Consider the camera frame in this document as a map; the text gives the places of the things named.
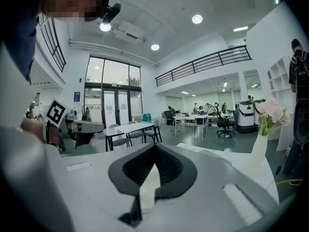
floor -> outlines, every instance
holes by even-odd
[[[232,135],[233,138],[223,137],[218,138],[216,133],[219,128],[217,127],[207,127],[207,135],[204,138],[204,141],[201,139],[201,128],[198,128],[198,136],[194,137],[194,127],[185,127],[182,126],[182,131],[177,132],[177,135],[166,134],[167,131],[171,129],[171,126],[166,126],[162,124],[161,127],[161,136],[163,143],[170,145],[177,145],[179,143],[185,143],[189,145],[195,145],[203,148],[229,151],[229,152],[238,152],[238,153],[251,153],[255,140],[257,138],[257,132],[251,133],[239,133],[236,132],[236,135]],[[133,145],[141,144],[141,138],[132,139]],[[267,144],[266,159],[270,165],[270,168],[275,175],[275,172],[279,166],[284,167],[286,160],[285,151],[276,152],[278,140],[269,140]],[[105,152],[105,136],[96,135],[91,141],[93,146],[93,153]],[[115,147],[115,150],[122,150],[126,146]],[[86,154],[84,149],[79,151],[76,149],[74,152],[75,155]],[[280,182],[286,180],[287,178],[280,173],[275,181]],[[293,192],[297,191],[296,187],[292,187],[288,184],[283,184],[277,186],[279,200],[282,202],[285,198],[291,195]]]

black metal railing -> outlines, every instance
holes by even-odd
[[[66,61],[59,45],[54,19],[41,14],[39,15],[39,25],[50,54],[61,72],[63,72]]]
[[[158,87],[204,70],[245,60],[252,60],[247,46],[232,47],[195,59],[156,77],[156,86]]]

pipe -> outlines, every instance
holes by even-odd
[[[78,47],[78,48],[87,49],[87,50],[96,50],[96,51],[104,50],[104,51],[108,51],[108,52],[114,52],[114,53],[117,53],[117,54],[120,54],[120,55],[123,55],[123,56],[129,56],[129,57],[135,58],[139,61],[146,62],[148,64],[155,66],[155,67],[159,66],[159,64],[157,64],[155,62],[149,61],[145,58],[139,57],[137,55],[131,54],[131,53],[126,52],[126,51],[121,51],[117,48],[110,47],[110,46],[100,45],[100,44],[96,44],[96,43],[89,43],[89,42],[71,41],[71,40],[69,41],[69,46]]]

jeans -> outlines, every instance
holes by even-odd
[[[303,147],[295,142],[292,143],[289,156],[286,160],[283,173],[291,179],[305,178],[305,172],[309,163],[309,144]]]

blue poster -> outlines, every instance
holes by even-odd
[[[81,93],[74,92],[74,102],[80,102],[80,101],[81,101]]]

